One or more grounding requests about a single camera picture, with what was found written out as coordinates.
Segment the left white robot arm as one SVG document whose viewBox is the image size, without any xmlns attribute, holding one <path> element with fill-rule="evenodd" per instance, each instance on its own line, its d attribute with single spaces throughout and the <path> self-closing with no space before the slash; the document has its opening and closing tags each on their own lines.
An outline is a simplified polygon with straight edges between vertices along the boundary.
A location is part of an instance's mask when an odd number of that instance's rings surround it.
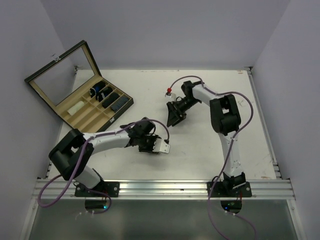
<svg viewBox="0 0 320 240">
<path fill-rule="evenodd" d="M 70 130 L 50 151 L 49 159 L 54 164 L 69 188 L 72 180 L 83 184 L 92 196 L 103 193 L 104 184 L 99 174 L 87 166 L 92 155 L 116 148 L 138 147 L 139 152 L 160 153 L 163 140 L 152 133 L 155 124 L 144 117 L 140 121 L 97 133 Z"/>
</svg>

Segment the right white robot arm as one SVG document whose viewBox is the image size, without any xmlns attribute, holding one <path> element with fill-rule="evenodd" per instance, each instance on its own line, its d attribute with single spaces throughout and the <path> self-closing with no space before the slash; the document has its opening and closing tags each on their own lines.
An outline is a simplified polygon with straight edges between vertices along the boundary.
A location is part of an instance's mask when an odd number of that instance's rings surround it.
<svg viewBox="0 0 320 240">
<path fill-rule="evenodd" d="M 210 122 L 213 130 L 221 141 L 224 157 L 223 180 L 213 184 L 216 196 L 235 196 L 246 184 L 246 176 L 240 162 L 238 137 L 241 116 L 233 94 L 213 93 L 200 81 L 185 81 L 181 86 L 184 97 L 166 103 L 168 109 L 167 126 L 173 127 L 182 122 L 189 110 L 197 103 L 204 103 L 209 107 Z"/>
</svg>

